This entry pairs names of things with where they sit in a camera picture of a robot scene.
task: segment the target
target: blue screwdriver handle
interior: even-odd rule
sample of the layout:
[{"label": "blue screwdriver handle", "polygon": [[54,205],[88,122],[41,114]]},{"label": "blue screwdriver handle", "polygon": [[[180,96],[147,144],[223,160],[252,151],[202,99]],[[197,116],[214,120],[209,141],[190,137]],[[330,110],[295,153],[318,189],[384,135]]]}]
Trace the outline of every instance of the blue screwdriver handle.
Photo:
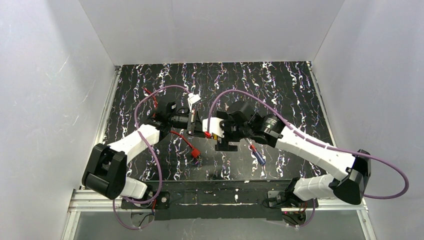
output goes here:
[{"label": "blue screwdriver handle", "polygon": [[260,165],[265,165],[265,159],[262,157],[262,155],[257,151],[254,150],[253,151],[254,156],[256,157],[257,161],[259,162]]}]

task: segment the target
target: black mount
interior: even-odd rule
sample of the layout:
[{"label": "black mount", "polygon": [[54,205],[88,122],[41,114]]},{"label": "black mount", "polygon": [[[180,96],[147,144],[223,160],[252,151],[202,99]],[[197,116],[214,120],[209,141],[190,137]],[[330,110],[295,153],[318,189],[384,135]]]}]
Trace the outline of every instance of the black mount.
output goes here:
[{"label": "black mount", "polygon": [[[370,154],[360,149],[359,153]],[[353,155],[355,161],[352,168],[347,168],[348,175],[341,181],[334,179],[329,184],[333,193],[340,200],[353,205],[359,205],[362,202],[368,180],[371,176],[371,160],[367,157]]]},{"label": "black mount", "polygon": [[108,199],[115,199],[124,189],[126,172],[127,155],[99,143],[91,151],[82,184]]},{"label": "black mount", "polygon": [[305,201],[301,200],[294,194],[295,185],[300,177],[293,178],[284,191],[268,191],[268,205],[271,208],[278,206],[278,208],[291,208],[300,207]]}]

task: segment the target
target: black joint housing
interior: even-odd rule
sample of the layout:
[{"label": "black joint housing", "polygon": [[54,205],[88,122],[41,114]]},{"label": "black joint housing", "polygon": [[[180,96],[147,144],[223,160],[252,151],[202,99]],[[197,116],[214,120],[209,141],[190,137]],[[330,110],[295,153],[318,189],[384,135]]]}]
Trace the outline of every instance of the black joint housing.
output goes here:
[{"label": "black joint housing", "polygon": [[228,107],[226,112],[236,125],[243,125],[255,115],[255,109],[245,101],[236,101]]},{"label": "black joint housing", "polygon": [[126,172],[127,155],[99,143],[91,151],[82,184],[112,200],[124,189]]},{"label": "black joint housing", "polygon": [[[362,149],[358,152],[369,155]],[[371,160],[368,157],[353,156],[355,161],[352,168],[347,170],[348,175],[341,181],[334,179],[329,187],[333,189],[334,195],[340,200],[348,204],[359,205],[371,176]]]},{"label": "black joint housing", "polygon": [[266,115],[263,120],[259,130],[255,133],[263,136],[266,139],[266,143],[269,146],[275,148],[277,140],[282,138],[281,132],[284,128],[284,123],[274,114]]}]

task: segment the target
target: white wall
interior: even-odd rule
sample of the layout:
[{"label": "white wall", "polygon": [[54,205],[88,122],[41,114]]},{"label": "white wall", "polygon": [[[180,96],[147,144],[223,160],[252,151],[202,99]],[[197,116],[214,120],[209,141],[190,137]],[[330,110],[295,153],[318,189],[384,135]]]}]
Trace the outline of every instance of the white wall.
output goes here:
[{"label": "white wall", "polygon": [[[314,71],[337,144],[401,167],[410,190],[367,199],[378,239],[423,239],[424,1],[346,0]],[[401,177],[376,162],[366,193],[390,195]]]},{"label": "white wall", "polygon": [[60,239],[114,66],[78,0],[0,7],[0,239]]},{"label": "white wall", "polygon": [[80,0],[115,65],[313,60],[344,0]]}]

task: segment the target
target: floor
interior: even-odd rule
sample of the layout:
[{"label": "floor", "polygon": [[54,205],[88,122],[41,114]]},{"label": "floor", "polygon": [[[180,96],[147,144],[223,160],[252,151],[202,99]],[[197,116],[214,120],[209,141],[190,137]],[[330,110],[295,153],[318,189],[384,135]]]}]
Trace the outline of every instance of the floor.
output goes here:
[{"label": "floor", "polygon": [[[130,225],[130,213],[120,212]],[[138,225],[140,220],[133,218]],[[113,212],[82,212],[75,239],[149,240],[365,240],[355,210],[316,211],[307,227],[296,230],[283,221],[265,219],[175,219],[154,221],[142,231],[122,227]]]},{"label": "floor", "polygon": [[[331,142],[311,73],[306,62],[228,62],[228,63],[175,63],[124,65],[117,84],[103,142],[118,141],[135,130],[133,118],[137,103],[149,91],[162,86],[181,85],[195,94],[200,118],[207,117],[215,97],[228,89],[238,89],[258,96],[276,108],[289,122],[306,133]],[[157,95],[158,101],[177,101],[187,106],[180,89],[167,89]],[[236,100],[244,99],[237,93],[229,94],[218,102],[224,110]],[[250,102],[261,114],[265,107]],[[154,108],[153,101],[141,107],[140,119]],[[310,178],[325,174],[321,168],[295,156],[269,146],[256,144],[266,158],[261,167],[251,155],[246,142],[240,141],[238,152],[217,152],[211,139],[189,137],[200,150],[199,159],[192,159],[190,148],[179,137],[169,134],[154,149],[158,153],[164,180],[288,180],[294,177]],[[128,165],[127,176],[158,180],[157,168],[148,151],[144,151]]]}]

